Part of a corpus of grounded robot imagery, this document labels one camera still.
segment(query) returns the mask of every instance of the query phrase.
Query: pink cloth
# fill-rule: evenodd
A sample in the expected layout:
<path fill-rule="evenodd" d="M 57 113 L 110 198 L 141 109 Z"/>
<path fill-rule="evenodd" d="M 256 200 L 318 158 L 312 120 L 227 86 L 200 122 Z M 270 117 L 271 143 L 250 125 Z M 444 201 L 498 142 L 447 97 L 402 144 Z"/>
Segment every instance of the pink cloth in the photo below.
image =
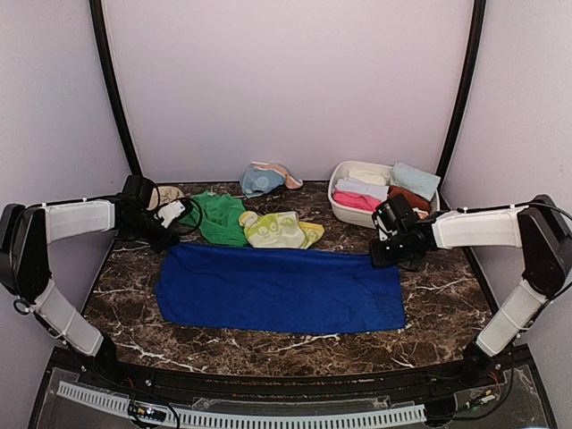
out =
<path fill-rule="evenodd" d="M 333 200 L 346 207 L 358 208 L 373 213 L 375 208 L 382 202 L 379 199 L 370 197 L 369 195 L 360 195 L 353 192 L 333 192 Z"/>

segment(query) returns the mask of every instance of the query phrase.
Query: dark marble surface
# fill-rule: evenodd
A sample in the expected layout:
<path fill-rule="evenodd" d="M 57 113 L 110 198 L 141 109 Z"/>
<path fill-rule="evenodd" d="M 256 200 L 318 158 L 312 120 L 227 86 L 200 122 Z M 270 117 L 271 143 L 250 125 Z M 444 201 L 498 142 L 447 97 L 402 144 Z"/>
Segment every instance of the dark marble surface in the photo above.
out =
<path fill-rule="evenodd" d="M 238 183 L 181 188 L 188 195 L 210 189 L 241 196 Z M 301 221 L 322 224 L 325 235 L 315 249 L 366 253 L 374 236 L 374 230 L 333 216 L 323 182 L 241 198 L 247 210 L 296 210 Z M 198 233 L 186 240 L 205 242 Z M 464 346 L 491 317 L 463 252 L 456 249 L 428 255 L 413 267 L 417 272 L 400 270 L 408 319 L 403 330 L 309 336 L 179 326 L 166 322 L 156 303 L 163 258 L 142 242 L 117 243 L 88 302 L 86 318 L 114 339 L 121 361 L 209 374 L 367 374 L 460 359 Z"/>

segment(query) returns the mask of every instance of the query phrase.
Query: white plastic bin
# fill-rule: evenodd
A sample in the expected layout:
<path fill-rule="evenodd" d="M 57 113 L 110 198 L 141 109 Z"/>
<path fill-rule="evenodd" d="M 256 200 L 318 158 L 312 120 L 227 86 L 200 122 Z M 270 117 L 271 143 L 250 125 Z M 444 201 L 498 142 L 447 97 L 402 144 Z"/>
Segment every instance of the white plastic bin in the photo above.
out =
<path fill-rule="evenodd" d="M 346 161 L 339 164 L 333 171 L 332 178 L 330 179 L 330 186 L 328 187 L 328 198 L 330 199 L 333 213 L 341 221 L 375 229 L 371 213 L 367 212 L 366 210 L 359 210 L 358 208 L 342 206 L 333 200 L 333 192 L 335 191 L 335 186 L 338 179 L 348 177 L 348 170 L 350 168 L 356 167 L 359 167 L 361 170 L 365 170 L 367 172 L 381 174 L 389 185 L 391 170 L 393 167 L 381 164 L 362 163 L 360 161 Z M 439 211 L 441 209 L 439 205 L 439 197 L 436 192 L 430 203 L 432 212 Z"/>

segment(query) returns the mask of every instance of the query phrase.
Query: brown cloth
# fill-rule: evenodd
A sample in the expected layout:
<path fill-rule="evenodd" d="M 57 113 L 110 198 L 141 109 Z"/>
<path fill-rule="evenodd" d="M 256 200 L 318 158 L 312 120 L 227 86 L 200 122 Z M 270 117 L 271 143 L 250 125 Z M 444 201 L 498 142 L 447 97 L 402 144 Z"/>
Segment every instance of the brown cloth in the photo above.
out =
<path fill-rule="evenodd" d="M 390 186 L 387 198 L 393 198 L 399 194 L 403 194 L 410 206 L 417 207 L 419 210 L 431 213 L 431 205 L 426 199 L 419 197 L 410 190 L 400 188 L 399 186 Z"/>

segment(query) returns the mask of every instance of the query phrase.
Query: white wall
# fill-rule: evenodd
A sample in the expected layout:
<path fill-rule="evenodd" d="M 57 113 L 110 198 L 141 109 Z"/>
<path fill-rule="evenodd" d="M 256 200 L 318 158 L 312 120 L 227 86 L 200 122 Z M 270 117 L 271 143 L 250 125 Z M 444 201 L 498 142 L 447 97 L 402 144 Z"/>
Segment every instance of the white wall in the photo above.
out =
<path fill-rule="evenodd" d="M 0 206 L 101 195 L 128 172 L 84 0 L 0 1 Z M 109 236 L 54 244 L 54 277 L 87 297 Z M 27 427 L 53 342 L 0 288 L 2 427 Z"/>
<path fill-rule="evenodd" d="M 488 2 L 467 114 L 444 185 L 455 206 L 546 193 L 572 211 L 572 4 Z M 521 252 L 477 252 L 499 301 L 523 271 Z M 572 427 L 572 293 L 525 336 L 559 420 Z"/>
<path fill-rule="evenodd" d="M 348 159 L 434 171 L 471 0 L 107 0 L 131 133 L 156 181 L 252 161 L 326 179 Z"/>

